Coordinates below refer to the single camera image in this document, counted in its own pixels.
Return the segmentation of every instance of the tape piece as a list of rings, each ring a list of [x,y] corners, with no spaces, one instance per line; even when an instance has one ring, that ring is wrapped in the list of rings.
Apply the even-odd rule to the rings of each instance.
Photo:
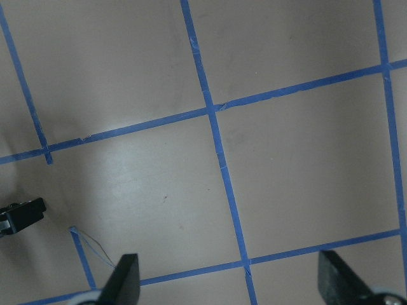
[[[224,271],[224,270],[240,268],[240,267],[243,267],[243,263],[240,261],[239,262],[229,262],[227,264],[220,264],[220,265],[211,266],[211,267],[204,267],[204,268],[200,268],[200,269],[194,269],[194,270],[189,270],[189,271],[184,271],[184,272],[179,272],[179,273],[168,274],[168,275],[164,275],[164,276],[157,276],[155,278],[148,278],[145,280],[141,280],[141,286],[161,283],[163,281],[177,280],[180,278],[189,278],[190,276],[204,275],[205,273]]]
[[[32,302],[27,302],[27,303],[21,303],[19,305],[46,305],[46,304],[53,304],[56,302],[63,302],[63,301],[68,301],[70,299],[72,299],[74,296],[78,295],[78,294],[83,294],[87,291],[83,291],[83,292],[75,292],[73,294],[64,294],[64,295],[60,295],[58,297],[50,297],[48,299],[42,299],[42,300],[38,300],[38,301],[32,301]]]
[[[398,60],[396,62],[389,63],[387,66],[388,66],[387,68],[390,70],[405,68],[405,67],[407,67],[407,59]],[[365,68],[365,69],[361,69],[361,70],[357,70],[357,71],[348,72],[345,74],[339,74],[337,76],[331,76],[326,79],[319,79],[317,81],[311,81],[311,82],[298,84],[298,85],[294,85],[294,86],[290,86],[290,87],[286,87],[286,88],[281,88],[281,89],[276,89],[276,90],[272,90],[272,91],[268,91],[268,92],[264,92],[264,93],[259,93],[257,95],[251,95],[250,97],[239,98],[237,100],[232,100],[225,104],[215,105],[214,109],[216,112],[223,111],[223,110],[229,109],[231,107],[253,104],[256,102],[260,102],[262,100],[267,100],[272,97],[280,97],[280,96],[289,95],[289,94],[292,94],[292,93],[295,93],[298,91],[311,90],[311,89],[319,87],[319,86],[327,86],[327,85],[339,83],[341,81],[346,81],[346,80],[351,80],[351,79],[355,79],[355,78],[359,78],[359,77],[363,77],[363,76],[367,76],[367,75],[381,73],[382,70],[383,70],[383,67],[378,65],[378,66],[374,66],[374,67],[370,67],[370,68]],[[310,86],[310,85],[308,85],[308,87],[307,87],[307,84],[319,82],[319,81],[321,83],[317,83],[315,87]],[[155,120],[148,121],[145,123],[130,125],[127,127],[118,128],[116,130],[110,130],[107,132],[97,133],[93,137],[90,136],[89,138],[86,138],[86,139],[78,138],[78,139],[68,140],[65,142],[60,142],[57,144],[52,144],[52,145],[48,146],[48,148],[49,148],[50,152],[60,151],[63,149],[87,144],[89,142],[104,140],[104,139],[108,139],[111,137],[118,137],[120,135],[137,132],[137,131],[141,131],[144,129],[150,129],[150,128],[154,128],[157,126],[163,126],[166,124],[176,123],[178,121],[183,121],[185,119],[197,118],[199,116],[204,116],[206,114],[207,114],[206,108],[197,109],[194,111],[189,111],[189,112],[176,114],[173,116],[168,116],[168,117],[165,117],[162,119],[155,119]],[[39,156],[42,154],[44,154],[42,149],[35,149],[33,151],[21,152],[18,154],[12,154],[9,156],[0,157],[0,165],[15,162],[15,161],[22,160],[22,159],[33,158],[33,157],[36,157],[36,156]]]
[[[42,149],[35,149],[33,151],[20,152],[18,154],[12,154],[10,156],[0,157],[0,165],[42,156],[43,154],[44,152]]]
[[[210,94],[209,84],[206,77],[204,65],[202,63],[202,56],[200,53],[200,47],[198,43],[197,34],[193,25],[190,5],[188,0],[181,0],[181,9],[183,11],[183,17],[185,21],[186,31],[190,40],[191,51],[197,69],[198,79],[201,86],[203,99],[205,100],[206,108],[208,110],[209,123],[212,130],[212,136],[214,138],[214,145],[221,169],[221,175],[223,178],[224,188],[228,198],[229,208],[232,216],[233,227],[235,228],[235,234],[237,237],[237,243],[239,247],[240,257],[242,259],[245,270],[250,272],[250,264],[247,256],[246,245],[244,242],[242,225],[237,210],[236,199],[233,192],[233,187],[230,180],[229,169],[226,163],[226,157],[223,151],[223,145],[221,140],[221,132],[217,123],[215,107],[212,101],[212,95]],[[246,276],[247,291],[249,293],[251,305],[257,305],[256,293],[254,291],[254,285],[251,276]]]
[[[363,76],[369,76],[372,74],[378,74],[382,72],[381,65],[375,65],[373,67],[368,67],[365,69],[360,69],[356,71],[351,71],[335,76],[330,76],[328,78],[321,78],[315,81],[307,81],[306,83],[288,86],[281,89],[276,89],[268,92],[263,92],[255,95],[250,95],[248,97],[238,98],[236,100],[231,100],[225,104],[216,105],[216,111],[223,111],[236,106],[249,105],[257,103],[264,100],[269,100],[274,97],[283,97],[284,95],[294,94],[300,91],[307,91],[318,87],[323,87],[327,85],[333,85],[336,83],[341,83],[342,81],[349,81],[351,79],[361,78]]]
[[[373,0],[375,11],[376,31],[379,42],[380,61],[384,70],[382,71],[384,92],[386,99],[387,121],[389,123],[390,146],[392,151],[394,183],[396,187],[397,212],[399,216],[401,249],[403,253],[404,284],[407,292],[407,224],[406,210],[404,207],[403,178],[401,175],[400,150],[397,136],[396,112],[394,110],[394,98],[392,79],[390,75],[389,54],[387,51],[386,32],[381,0]]]
[[[97,289],[95,279],[93,278],[92,271],[90,270],[90,266],[88,260],[86,259],[85,251],[83,250],[81,239],[75,227],[70,227],[69,231],[71,232],[72,239],[74,240],[74,244],[76,247],[76,251],[78,252],[79,259],[82,263],[83,271],[85,272],[86,279],[88,280],[89,287],[92,290]]]
[[[270,262],[270,261],[276,261],[278,259],[286,259],[289,257],[294,257],[298,255],[304,255],[304,254],[311,254],[314,252],[318,252],[321,250],[331,250],[334,248],[340,248],[340,247],[345,247],[345,246],[350,246],[350,245],[356,245],[358,243],[366,243],[369,241],[375,241],[375,240],[381,240],[384,238],[390,238],[393,236],[399,235],[399,230],[391,230],[391,231],[385,231],[381,233],[376,233],[376,234],[371,234],[371,235],[365,235],[365,236],[360,236],[356,238],[350,238],[347,240],[340,240],[340,241],[334,241],[332,243],[325,243],[317,246],[311,246],[307,248],[301,248],[297,250],[292,250],[292,251],[286,251],[286,252],[281,252],[277,254],[272,254],[272,255],[266,255],[266,256],[261,256],[257,258],[253,258],[249,261],[250,264],[261,264],[262,262]],[[164,276],[157,276],[156,278],[148,278],[145,280],[141,280],[141,285],[151,285],[155,283],[161,283],[165,281],[171,281],[171,280],[177,280],[180,278],[188,278],[190,276],[196,276],[196,275],[204,275],[206,273],[213,273],[213,272],[218,272],[218,271],[224,271],[228,269],[235,269],[235,268],[241,268],[244,267],[243,262],[238,261],[238,262],[229,262],[226,264],[220,264],[216,266],[211,266],[211,267],[204,267],[200,269],[194,269],[190,271],[184,271],[180,273],[173,273],[169,275],[164,275]],[[251,272],[248,271],[245,268],[245,277],[246,278],[251,278]],[[60,301],[65,301],[68,300],[72,297],[74,297],[77,294],[82,294],[83,292],[76,292],[73,294],[66,294],[66,295],[61,295],[59,297],[51,297],[49,299],[43,299],[39,301],[32,301],[28,303],[23,303],[20,305],[44,305],[44,304],[51,304],[54,302],[60,302]]]
[[[358,243],[366,243],[368,241],[381,240],[384,238],[397,236],[397,235],[399,235],[399,233],[400,233],[400,230],[396,229],[396,230],[385,231],[385,232],[371,234],[371,235],[349,238],[347,240],[334,241],[332,243],[324,243],[321,245],[305,247],[305,248],[280,252],[280,253],[271,254],[271,255],[265,255],[265,256],[256,257],[256,258],[251,259],[251,264],[261,264],[262,262],[271,262],[271,261],[276,261],[278,259],[286,259],[289,257],[294,257],[294,256],[299,256],[299,255],[304,255],[304,254],[311,254],[311,253],[315,253],[315,252],[322,251],[322,250],[331,250],[334,248],[356,245]]]
[[[13,37],[11,36],[10,28],[8,27],[7,19],[4,15],[3,7],[1,6],[1,4],[0,4],[0,26],[3,30],[4,38],[6,40],[6,44],[7,44],[8,50],[10,52],[11,59],[13,61],[15,72],[17,74],[18,81],[20,82],[22,92],[24,94],[25,103],[28,106],[28,109],[30,111],[30,115],[32,118],[32,122],[34,123],[34,127],[37,132],[39,142],[41,143],[41,147],[43,148],[43,153],[44,153],[46,162],[47,162],[47,164],[50,165],[53,163],[51,152],[48,148],[48,143],[46,141],[46,137],[45,137],[43,128],[41,127],[41,123],[38,118],[37,110],[34,106],[31,92],[30,92],[30,89],[28,87],[27,81],[24,76],[23,67],[22,67],[20,58],[18,57],[17,49],[15,47]]]
[[[83,144],[88,144],[88,143],[92,143],[92,142],[96,142],[96,141],[100,141],[100,140],[106,140],[106,139],[110,139],[113,137],[119,137],[120,135],[126,135],[129,133],[139,132],[141,130],[147,130],[147,129],[151,129],[154,127],[159,127],[159,126],[168,125],[168,124],[175,123],[175,122],[184,121],[186,119],[198,118],[200,116],[205,116],[206,114],[207,114],[206,108],[201,108],[201,109],[197,109],[197,110],[183,112],[180,114],[175,114],[173,116],[166,116],[161,119],[154,119],[151,121],[134,124],[134,125],[126,126],[126,127],[121,127],[121,128],[109,130],[106,132],[96,133],[96,134],[90,135],[84,139],[78,138],[78,139],[68,140],[65,142],[57,143],[57,144],[52,144],[52,145],[50,145],[50,151],[51,152],[60,151],[63,149],[67,149],[67,148],[71,148],[71,147],[75,147],[75,146],[79,146],[79,145],[83,145]]]

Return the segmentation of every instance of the thin wire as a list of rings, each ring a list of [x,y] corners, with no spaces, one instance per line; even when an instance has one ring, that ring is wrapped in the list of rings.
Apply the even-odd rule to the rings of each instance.
[[[93,237],[91,237],[88,233],[84,232],[83,230],[80,230],[78,228],[76,228],[79,237],[85,242],[85,244],[89,247],[89,249],[98,257],[100,258],[105,264],[107,264],[108,266],[115,268],[116,265],[114,264],[114,262],[110,259],[110,257],[108,256],[108,254],[106,253],[106,251],[103,249],[102,245]],[[90,244],[90,242],[85,238],[85,236],[87,236],[89,239],[91,239],[94,243],[96,243],[99,248],[102,250],[103,254],[106,256],[106,258],[108,259],[108,261],[98,252],[96,251],[93,246]]]

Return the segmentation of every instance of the blue tape line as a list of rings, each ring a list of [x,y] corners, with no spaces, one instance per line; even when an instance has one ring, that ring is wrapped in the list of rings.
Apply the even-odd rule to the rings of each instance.
[[[398,60],[397,62],[390,63],[387,66],[388,66],[388,69],[390,69],[390,70],[405,68],[405,67],[407,67],[407,59]],[[222,110],[229,109],[231,107],[235,107],[235,106],[239,106],[239,105],[247,105],[247,104],[260,102],[262,100],[266,100],[266,99],[269,99],[272,97],[281,97],[281,96],[289,95],[289,94],[292,94],[292,93],[295,93],[298,91],[310,90],[310,89],[317,88],[320,86],[331,85],[331,84],[339,83],[341,81],[347,81],[347,80],[351,80],[354,78],[360,78],[360,77],[367,76],[367,75],[381,73],[382,70],[383,70],[382,66],[377,65],[374,67],[369,67],[369,68],[365,68],[365,69],[361,69],[361,70],[357,70],[357,71],[352,71],[352,72],[348,72],[345,74],[331,76],[329,78],[318,79],[316,81],[311,81],[311,82],[307,82],[307,83],[303,83],[303,84],[298,84],[298,85],[294,85],[294,86],[290,86],[290,87],[286,87],[286,88],[281,88],[281,89],[276,89],[276,90],[260,93],[258,95],[251,95],[250,97],[239,98],[237,100],[232,100],[225,104],[215,105],[214,109],[215,109],[215,111],[222,111]],[[92,135],[85,139],[78,138],[78,139],[72,139],[72,140],[68,140],[65,142],[57,143],[57,144],[52,144],[48,148],[49,148],[50,152],[60,151],[63,149],[67,149],[67,148],[71,148],[71,147],[75,147],[75,146],[79,146],[79,145],[83,145],[83,144],[87,144],[87,143],[91,143],[91,142],[96,142],[96,141],[108,139],[111,137],[118,137],[120,135],[125,135],[128,133],[138,132],[141,130],[146,130],[146,129],[154,128],[157,126],[163,126],[166,124],[176,123],[179,121],[183,121],[185,119],[197,118],[199,116],[204,116],[206,114],[207,114],[206,108],[197,109],[194,111],[175,114],[173,116],[167,116],[162,119],[154,119],[152,121],[148,121],[145,123],[139,123],[139,124],[123,127],[123,128],[118,128],[115,130],[109,130],[106,132],[97,133],[97,134]],[[36,149],[33,151],[29,151],[29,152],[21,152],[18,154],[1,157],[0,165],[6,164],[6,163],[11,163],[11,162],[18,161],[21,159],[33,158],[33,157],[36,157],[36,156],[39,156],[42,154],[44,154],[42,149]]]
[[[33,151],[20,152],[18,154],[12,154],[10,156],[0,157],[0,165],[6,164],[6,163],[11,163],[11,162],[16,162],[19,160],[29,159],[29,158],[33,158],[33,157],[38,157],[43,154],[44,154],[44,152],[42,149],[35,149]]]
[[[17,49],[14,44],[13,37],[11,36],[10,28],[7,24],[7,19],[4,15],[3,7],[0,4],[0,25],[3,30],[4,38],[6,39],[8,50],[10,51],[11,59],[14,64],[15,72],[17,73],[18,80],[20,81],[20,86],[24,94],[25,102],[30,110],[30,115],[32,121],[34,123],[35,129],[37,131],[39,142],[43,148],[43,153],[48,164],[52,164],[52,156],[48,149],[48,144],[45,138],[44,131],[41,127],[41,123],[39,122],[39,118],[37,115],[37,110],[34,106],[34,102],[32,101],[32,96],[30,89],[28,87],[27,81],[25,80],[23,67],[21,65],[21,61],[18,57]]]
[[[161,119],[154,119],[154,120],[144,122],[144,123],[139,123],[139,124],[134,124],[134,125],[130,125],[127,127],[109,130],[107,132],[96,133],[85,139],[74,139],[74,140],[68,140],[65,142],[61,142],[58,144],[52,144],[52,145],[50,145],[50,151],[60,151],[62,149],[67,149],[67,148],[71,148],[74,146],[88,144],[88,143],[92,143],[92,142],[96,142],[96,141],[100,141],[100,140],[106,140],[109,138],[118,137],[120,135],[126,135],[128,133],[139,132],[141,130],[147,130],[147,129],[158,127],[158,126],[163,126],[163,125],[167,125],[167,124],[171,124],[171,123],[175,123],[175,122],[184,121],[186,119],[192,119],[192,118],[197,118],[200,116],[205,116],[206,114],[207,114],[206,108],[201,108],[201,109],[192,110],[192,111],[188,111],[188,112],[184,112],[184,113],[180,113],[180,114],[175,114],[173,116],[166,116]]]
[[[63,302],[63,301],[67,301],[72,299],[74,296],[78,295],[78,294],[83,294],[84,292],[75,292],[73,294],[64,294],[64,295],[60,295],[58,297],[50,297],[48,299],[42,299],[42,300],[38,300],[38,301],[32,301],[32,302],[27,302],[27,303],[21,303],[20,305],[45,305],[45,304],[52,304],[52,303],[56,303],[56,302]]]
[[[398,234],[399,234],[398,229],[391,230],[391,231],[385,231],[385,232],[381,232],[381,233],[375,233],[375,234],[371,234],[371,235],[350,238],[347,240],[334,241],[332,243],[325,243],[322,245],[311,246],[311,247],[307,247],[307,248],[301,248],[301,249],[297,249],[297,250],[261,256],[261,257],[251,259],[249,262],[250,262],[250,264],[261,264],[262,262],[270,262],[270,261],[276,261],[278,259],[285,259],[288,257],[294,257],[294,256],[299,256],[299,255],[304,255],[304,254],[311,254],[311,253],[318,252],[321,250],[330,250],[333,248],[356,245],[358,243],[366,243],[369,241],[381,240],[384,238],[390,238],[393,236],[397,236]],[[213,273],[213,272],[224,271],[224,270],[228,270],[228,269],[241,268],[243,266],[244,266],[243,262],[241,262],[241,261],[229,262],[226,264],[220,264],[220,265],[211,266],[211,267],[204,267],[204,268],[184,271],[184,272],[180,272],[180,273],[173,273],[173,274],[164,275],[164,276],[157,276],[156,278],[148,278],[145,280],[141,280],[141,286],[161,283],[161,282],[165,282],[165,281],[177,280],[180,278],[188,278],[190,276],[204,275],[206,273]],[[246,277],[251,277],[251,274],[246,273]],[[28,303],[24,303],[21,305],[51,304],[53,302],[68,300],[68,299],[74,297],[75,295],[82,294],[82,293],[83,292],[76,292],[74,294],[61,295],[60,297],[52,297],[49,299],[28,302]]]
[[[250,95],[248,97],[238,98],[236,100],[231,100],[225,104],[216,105],[216,111],[223,111],[231,107],[249,105],[253,103],[260,102],[262,100],[269,100],[274,97],[283,97],[284,95],[290,95],[300,91],[311,90],[314,88],[332,85],[340,83],[342,81],[349,81],[351,79],[361,78],[363,76],[369,76],[372,74],[381,73],[382,66],[375,65],[373,67],[368,67],[365,69],[360,69],[352,72],[347,72],[335,76],[330,76],[328,78],[321,78],[315,81],[307,81],[306,83],[297,84],[293,86],[288,86],[281,89],[276,89],[268,92],[263,92],[255,95]]]
[[[226,164],[226,158],[223,151],[223,145],[221,140],[221,132],[219,130],[219,126],[217,123],[216,113],[214,104],[212,101],[212,95],[210,94],[208,80],[206,77],[206,73],[204,70],[204,65],[202,63],[202,56],[200,53],[200,48],[198,44],[197,34],[195,32],[195,27],[193,25],[190,5],[188,0],[181,0],[181,8],[183,11],[186,31],[188,33],[188,37],[190,39],[191,50],[193,54],[193,59],[195,62],[195,67],[197,69],[199,83],[202,89],[203,99],[205,100],[206,108],[208,110],[208,117],[209,123],[212,130],[212,136],[214,138],[215,150],[217,154],[217,158],[219,161],[219,166],[221,168],[221,174],[223,178],[224,187],[226,189],[226,195],[228,197],[229,208],[233,220],[233,226],[235,228],[235,233],[237,237],[237,243],[239,247],[240,257],[242,258],[242,262],[244,265],[244,269],[246,274],[250,274],[250,276],[246,276],[246,283],[247,283],[247,290],[250,296],[251,304],[257,305],[256,293],[254,291],[254,285],[251,276],[249,258],[247,256],[246,245],[244,242],[243,230],[242,225],[240,224],[240,218],[237,210],[235,195],[233,193],[233,187],[230,180],[229,169]]]
[[[390,70],[396,70],[407,67],[407,59],[398,60],[388,64]]]
[[[373,7],[375,11],[376,31],[380,50],[380,61],[382,63],[382,66],[385,68],[382,72],[382,75],[386,99],[387,121],[389,122],[390,146],[392,151],[397,211],[400,225],[401,249],[403,253],[404,284],[406,286],[407,292],[407,225],[406,211],[404,207],[403,179],[401,176],[399,141],[397,136],[396,112],[394,110],[392,80],[390,75],[390,68],[393,67],[393,65],[389,64],[389,54],[387,53],[386,33],[381,0],[373,0]]]
[[[290,250],[290,251],[285,251],[285,252],[271,254],[271,255],[265,255],[265,256],[256,257],[256,258],[251,259],[251,264],[260,264],[262,262],[271,262],[271,261],[276,261],[278,259],[286,259],[289,257],[294,257],[294,256],[299,256],[299,255],[304,255],[304,254],[311,254],[311,253],[322,251],[322,250],[331,250],[334,248],[356,245],[358,243],[366,243],[368,241],[381,240],[384,238],[397,236],[399,234],[399,232],[400,232],[400,230],[396,229],[396,230],[391,230],[391,231],[386,231],[386,232],[381,232],[381,233],[376,233],[376,234],[371,234],[371,235],[350,238],[347,240],[334,241],[332,243],[324,243],[324,244],[317,245],[317,246],[311,246],[311,247]]]
[[[199,268],[199,269],[194,269],[194,270],[189,270],[189,271],[184,271],[184,272],[179,272],[179,273],[168,274],[168,275],[164,275],[164,276],[157,276],[155,278],[148,278],[145,280],[141,280],[140,284],[141,284],[141,286],[151,285],[151,284],[161,283],[163,281],[172,281],[172,280],[177,280],[180,278],[189,278],[190,276],[204,275],[206,273],[213,273],[213,272],[240,268],[240,267],[243,267],[242,262],[229,262],[227,264],[220,264],[220,265],[211,266],[211,267],[204,267],[204,268]]]
[[[69,231],[71,232],[72,239],[74,240],[76,251],[78,252],[79,259],[81,260],[83,271],[85,272],[89,287],[92,290],[95,290],[95,289],[97,289],[95,279],[93,278],[92,271],[90,270],[88,260],[86,259],[85,251],[83,250],[81,239],[79,238],[79,234],[75,227],[70,227]]]

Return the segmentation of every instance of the black plastic part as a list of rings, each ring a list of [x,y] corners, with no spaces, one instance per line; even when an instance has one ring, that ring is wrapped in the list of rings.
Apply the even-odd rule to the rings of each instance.
[[[335,251],[319,252],[318,290],[327,305],[407,305],[398,295],[374,294]]]
[[[137,254],[125,254],[107,281],[96,304],[136,305],[139,296],[139,259]]]
[[[13,203],[0,209],[0,212],[3,213],[0,215],[0,221],[7,219],[10,223],[10,228],[3,230],[2,233],[10,235],[25,229],[44,218],[43,212],[45,211],[46,207],[42,198],[21,204]]]

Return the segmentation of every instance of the tile floor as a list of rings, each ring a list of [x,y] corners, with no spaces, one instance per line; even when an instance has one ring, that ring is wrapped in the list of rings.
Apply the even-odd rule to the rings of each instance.
[[[71,226],[139,253],[142,305],[323,304],[323,248],[406,295],[404,1],[0,4],[0,197],[48,208],[1,239],[2,304],[105,284]]]

